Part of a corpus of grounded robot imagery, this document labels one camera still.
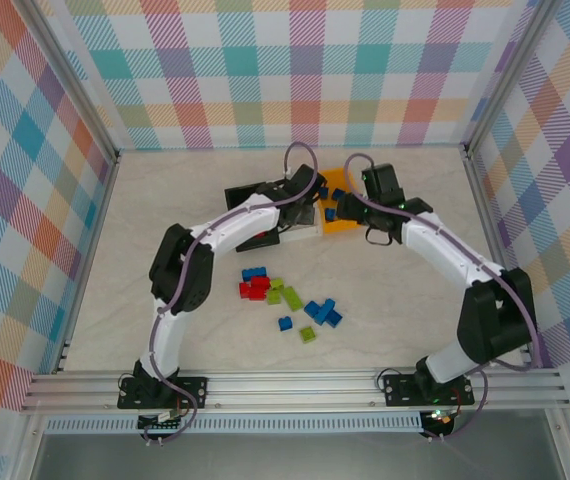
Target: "orange tray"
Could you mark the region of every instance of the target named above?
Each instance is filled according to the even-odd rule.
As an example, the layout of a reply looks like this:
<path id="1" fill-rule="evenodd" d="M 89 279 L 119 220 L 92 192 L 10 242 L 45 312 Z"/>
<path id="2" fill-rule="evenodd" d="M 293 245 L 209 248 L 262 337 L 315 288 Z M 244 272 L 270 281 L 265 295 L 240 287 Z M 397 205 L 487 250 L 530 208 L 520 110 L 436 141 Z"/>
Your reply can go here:
<path id="1" fill-rule="evenodd" d="M 323 175 L 327 180 L 326 187 L 329 189 L 327 200 L 318 201 L 318 208 L 321 214 L 321 222 L 323 224 L 323 234 L 343 232 L 345 230 L 353 230 L 360 227 L 358 223 L 352 220 L 334 220 L 333 222 L 328 222 L 325 220 L 325 209 L 336 208 L 337 202 L 332 200 L 332 192 L 334 192 L 334 189 L 340 188 L 347 193 L 349 192 L 349 187 L 345 181 L 345 176 L 343 175 L 342 168 L 323 170 L 320 172 L 320 174 Z M 349 174 L 349 179 L 351 180 L 352 185 L 356 183 L 354 182 L 354 177 L 351 173 Z"/>

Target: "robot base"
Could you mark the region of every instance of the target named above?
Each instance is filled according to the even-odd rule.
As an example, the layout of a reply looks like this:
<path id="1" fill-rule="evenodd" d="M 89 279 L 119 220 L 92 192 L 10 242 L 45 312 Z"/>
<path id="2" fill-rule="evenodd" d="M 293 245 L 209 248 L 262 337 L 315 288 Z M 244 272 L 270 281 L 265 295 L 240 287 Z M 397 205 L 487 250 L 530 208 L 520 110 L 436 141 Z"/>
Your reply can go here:
<path id="1" fill-rule="evenodd" d="M 454 391 L 458 392 L 461 405 L 474 405 L 471 383 L 463 376 L 448 382 L 430 398 L 423 396 L 414 374 L 383 375 L 383 389 L 388 407 L 456 406 L 459 400 Z"/>
<path id="2" fill-rule="evenodd" d="M 189 392 L 197 401 L 198 408 L 205 407 L 207 377 L 179 377 L 178 370 L 167 377 L 172 384 Z M 119 384 L 117 408 L 120 410 L 187 409 L 190 401 L 151 377 L 137 361 L 131 377 L 123 378 Z"/>

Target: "lime green lego brick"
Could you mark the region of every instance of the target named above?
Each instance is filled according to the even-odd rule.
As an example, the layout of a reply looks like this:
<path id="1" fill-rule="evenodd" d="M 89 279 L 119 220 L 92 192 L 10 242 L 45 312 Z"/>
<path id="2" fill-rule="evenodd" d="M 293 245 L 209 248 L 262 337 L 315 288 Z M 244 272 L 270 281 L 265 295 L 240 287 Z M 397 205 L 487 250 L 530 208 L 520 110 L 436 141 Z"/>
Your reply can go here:
<path id="1" fill-rule="evenodd" d="M 298 332 L 301 334 L 301 340 L 303 340 L 303 343 L 309 343 L 316 340 L 316 333 L 314 333 L 314 329 L 312 327 L 301 328 Z"/>
<path id="2" fill-rule="evenodd" d="M 283 283 L 283 279 L 281 277 L 278 278 L 273 278 L 269 284 L 271 285 L 272 288 L 277 289 L 277 288 L 283 288 L 285 286 L 285 284 Z"/>
<path id="3" fill-rule="evenodd" d="M 292 309 L 292 312 L 303 308 L 303 302 L 301 302 L 301 299 L 298 298 L 294 287 L 285 287 L 282 290 L 282 293 L 283 298 L 285 298 L 285 301 L 287 302 L 287 305 L 289 305 L 289 308 Z"/>
<path id="4" fill-rule="evenodd" d="M 281 292 L 278 290 L 267 291 L 267 303 L 269 305 L 278 305 L 281 303 Z"/>

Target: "aluminum rail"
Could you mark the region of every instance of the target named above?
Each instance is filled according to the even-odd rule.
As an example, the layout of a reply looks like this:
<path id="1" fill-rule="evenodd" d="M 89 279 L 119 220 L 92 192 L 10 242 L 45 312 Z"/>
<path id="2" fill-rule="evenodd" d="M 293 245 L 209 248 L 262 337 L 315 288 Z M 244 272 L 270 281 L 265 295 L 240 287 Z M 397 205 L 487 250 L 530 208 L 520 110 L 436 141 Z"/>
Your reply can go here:
<path id="1" fill-rule="evenodd" d="M 380 370 L 210 372 L 185 371 L 181 376 L 209 379 L 203 413 L 300 413 L 424 411 L 419 407 L 386 407 L 374 385 Z M 401 369 L 411 373 L 411 369 Z M 90 413 L 151 414 L 162 410 L 119 410 L 117 382 L 123 372 L 61 372 L 37 375 L 23 404 L 24 414 L 61 415 Z M 486 409 L 546 409 L 569 407 L 559 373 L 554 369 L 518 373 L 486 369 L 489 394 Z M 483 380 L 471 377 L 476 399 Z M 469 410 L 475 406 L 463 407 Z"/>

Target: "beige floor surface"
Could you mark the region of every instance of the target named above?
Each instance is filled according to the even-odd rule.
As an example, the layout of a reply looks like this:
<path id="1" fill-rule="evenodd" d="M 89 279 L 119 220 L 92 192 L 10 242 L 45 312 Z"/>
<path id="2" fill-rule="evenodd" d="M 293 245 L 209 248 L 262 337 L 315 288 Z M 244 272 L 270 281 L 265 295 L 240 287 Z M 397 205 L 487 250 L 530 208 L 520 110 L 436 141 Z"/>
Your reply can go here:
<path id="1" fill-rule="evenodd" d="M 321 168 L 341 166 L 352 149 L 317 150 Z M 458 150 L 367 149 L 390 162 L 408 196 L 430 203 L 446 225 L 488 255 Z M 145 350 L 152 321 L 148 270 L 165 230 L 223 213 L 227 187 L 282 175 L 283 150 L 127 153 L 92 266 L 66 370 L 129 370 Z M 292 155 L 294 168 L 306 159 Z M 365 164 L 356 165 L 358 170 Z M 266 266 L 295 287 L 304 302 L 331 297 L 342 324 L 314 327 L 285 304 L 241 300 L 241 269 Z M 462 292 L 405 246 L 369 245 L 364 229 L 231 252 L 215 266 L 212 292 L 181 347 L 187 369 L 325 369 L 413 365 L 455 334 Z M 294 330 L 277 319 L 291 315 Z"/>

